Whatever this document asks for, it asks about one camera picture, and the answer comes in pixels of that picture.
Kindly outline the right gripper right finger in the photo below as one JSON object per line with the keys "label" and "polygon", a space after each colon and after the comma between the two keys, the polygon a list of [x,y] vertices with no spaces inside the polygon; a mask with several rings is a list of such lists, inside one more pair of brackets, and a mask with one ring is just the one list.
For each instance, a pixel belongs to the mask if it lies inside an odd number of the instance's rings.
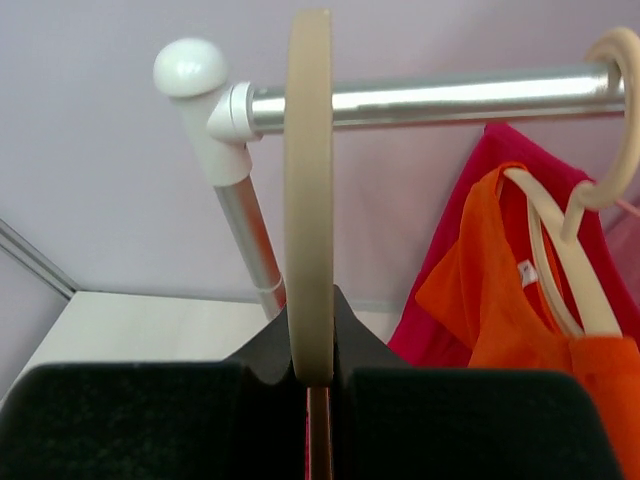
{"label": "right gripper right finger", "polygon": [[618,479],[596,409],[542,370],[419,369],[334,294],[338,479]]}

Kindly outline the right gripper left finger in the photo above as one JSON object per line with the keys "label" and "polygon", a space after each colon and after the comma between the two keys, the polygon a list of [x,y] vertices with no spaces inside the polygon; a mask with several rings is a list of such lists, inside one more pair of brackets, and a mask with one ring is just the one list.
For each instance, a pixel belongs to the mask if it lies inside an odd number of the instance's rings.
{"label": "right gripper left finger", "polygon": [[1,406],[5,479],[300,479],[287,317],[58,321]]}

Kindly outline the orange t shirt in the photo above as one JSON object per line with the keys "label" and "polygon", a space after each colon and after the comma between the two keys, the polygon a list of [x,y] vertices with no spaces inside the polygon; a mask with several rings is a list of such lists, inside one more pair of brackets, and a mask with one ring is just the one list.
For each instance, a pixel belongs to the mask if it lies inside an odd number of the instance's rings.
{"label": "orange t shirt", "polygon": [[592,398],[628,479],[639,475],[639,348],[580,246],[560,241],[561,211],[525,166],[471,188],[457,240],[418,304],[470,352],[472,368],[574,377]]}

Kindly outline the beige hanger of orange shirt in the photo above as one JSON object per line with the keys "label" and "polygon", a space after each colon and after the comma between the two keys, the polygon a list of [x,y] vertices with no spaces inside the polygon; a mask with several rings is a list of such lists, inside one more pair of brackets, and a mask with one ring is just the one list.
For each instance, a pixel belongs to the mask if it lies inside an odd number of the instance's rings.
{"label": "beige hanger of orange shirt", "polygon": [[[529,172],[508,168],[503,175],[526,197],[534,263],[544,297],[562,331],[573,337],[621,337],[621,327],[578,239],[578,232],[587,211],[599,211],[620,199],[639,166],[639,36],[629,28],[616,27],[594,43],[586,59],[611,62],[608,78],[615,85],[624,84],[624,134],[605,177],[598,183],[583,181],[576,185],[566,209],[561,210]],[[551,274],[545,237],[551,240],[560,260],[579,320],[571,315]]]}

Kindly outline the beige hanger of white shirt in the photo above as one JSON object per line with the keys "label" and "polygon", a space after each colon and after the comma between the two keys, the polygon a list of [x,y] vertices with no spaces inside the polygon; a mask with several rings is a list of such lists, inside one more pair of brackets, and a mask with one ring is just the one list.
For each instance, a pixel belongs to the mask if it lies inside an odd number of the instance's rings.
{"label": "beige hanger of white shirt", "polygon": [[296,377],[333,376],[333,106],[331,14],[294,17],[284,108],[285,286]]}

